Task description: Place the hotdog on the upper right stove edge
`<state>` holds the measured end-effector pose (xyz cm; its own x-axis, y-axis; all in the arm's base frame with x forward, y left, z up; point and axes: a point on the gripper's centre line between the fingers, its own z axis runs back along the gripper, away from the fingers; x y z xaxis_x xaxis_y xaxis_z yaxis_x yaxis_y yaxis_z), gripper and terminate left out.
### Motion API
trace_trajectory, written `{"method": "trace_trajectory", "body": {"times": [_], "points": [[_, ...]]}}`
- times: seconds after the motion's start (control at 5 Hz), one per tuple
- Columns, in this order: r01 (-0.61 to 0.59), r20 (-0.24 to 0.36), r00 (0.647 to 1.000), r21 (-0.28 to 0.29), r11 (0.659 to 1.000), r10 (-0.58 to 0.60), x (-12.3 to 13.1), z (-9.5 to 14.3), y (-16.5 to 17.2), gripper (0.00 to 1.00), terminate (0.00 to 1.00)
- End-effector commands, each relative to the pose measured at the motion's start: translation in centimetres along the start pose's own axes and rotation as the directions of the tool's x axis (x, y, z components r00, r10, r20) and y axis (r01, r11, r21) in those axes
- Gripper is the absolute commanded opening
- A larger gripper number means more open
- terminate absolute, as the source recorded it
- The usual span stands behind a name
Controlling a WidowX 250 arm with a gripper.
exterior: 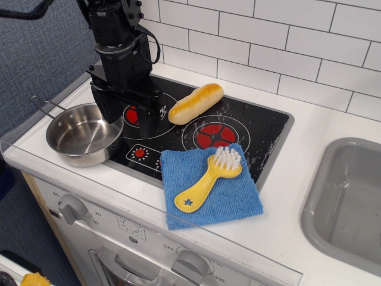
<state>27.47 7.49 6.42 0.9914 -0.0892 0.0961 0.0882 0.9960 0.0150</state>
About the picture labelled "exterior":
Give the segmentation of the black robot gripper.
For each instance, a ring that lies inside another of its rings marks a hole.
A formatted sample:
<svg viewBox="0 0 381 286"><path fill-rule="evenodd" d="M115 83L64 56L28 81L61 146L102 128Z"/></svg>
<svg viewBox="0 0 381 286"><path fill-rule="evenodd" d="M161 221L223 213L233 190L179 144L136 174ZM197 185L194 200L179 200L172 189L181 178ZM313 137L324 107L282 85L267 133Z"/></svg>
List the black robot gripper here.
<svg viewBox="0 0 381 286"><path fill-rule="evenodd" d="M103 118L114 123L122 115L120 102L138 107L138 123L142 139L154 136L160 127L160 98L163 94L150 78L152 65L160 59L157 48L152 60L148 38L151 32L95 32L95 51L101 64L88 67L92 76L91 90Z"/></svg>

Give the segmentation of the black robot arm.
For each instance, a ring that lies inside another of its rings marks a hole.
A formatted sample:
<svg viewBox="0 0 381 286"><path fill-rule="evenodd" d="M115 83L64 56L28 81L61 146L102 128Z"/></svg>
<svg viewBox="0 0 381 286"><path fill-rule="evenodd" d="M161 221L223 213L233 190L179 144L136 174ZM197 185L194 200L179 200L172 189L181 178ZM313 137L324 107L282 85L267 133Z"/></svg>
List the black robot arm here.
<svg viewBox="0 0 381 286"><path fill-rule="evenodd" d="M123 104L136 107L142 139L153 136L161 120L162 90L151 80L153 64L149 38L154 35L139 24L141 1L78 1L95 38L101 63L88 67L91 90L103 118L113 123Z"/></svg>

